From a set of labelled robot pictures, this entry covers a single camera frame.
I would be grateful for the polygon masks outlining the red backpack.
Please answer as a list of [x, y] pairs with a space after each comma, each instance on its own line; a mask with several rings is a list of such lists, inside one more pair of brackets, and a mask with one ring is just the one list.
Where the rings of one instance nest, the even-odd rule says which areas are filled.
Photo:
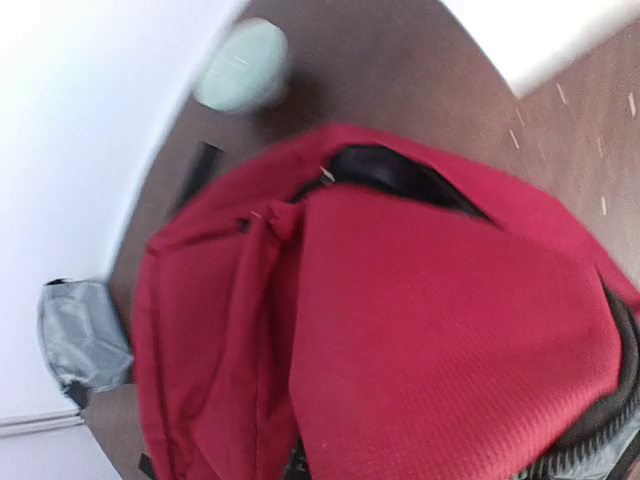
[[135, 376], [160, 479], [622, 479], [639, 293], [554, 197], [346, 125], [148, 242]]

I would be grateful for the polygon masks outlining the grey pouch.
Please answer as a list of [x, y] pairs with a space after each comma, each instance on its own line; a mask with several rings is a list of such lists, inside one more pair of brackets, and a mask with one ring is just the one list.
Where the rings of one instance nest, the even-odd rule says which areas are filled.
[[39, 346], [62, 393], [81, 410], [129, 379], [133, 352], [107, 286], [56, 279], [41, 290]]

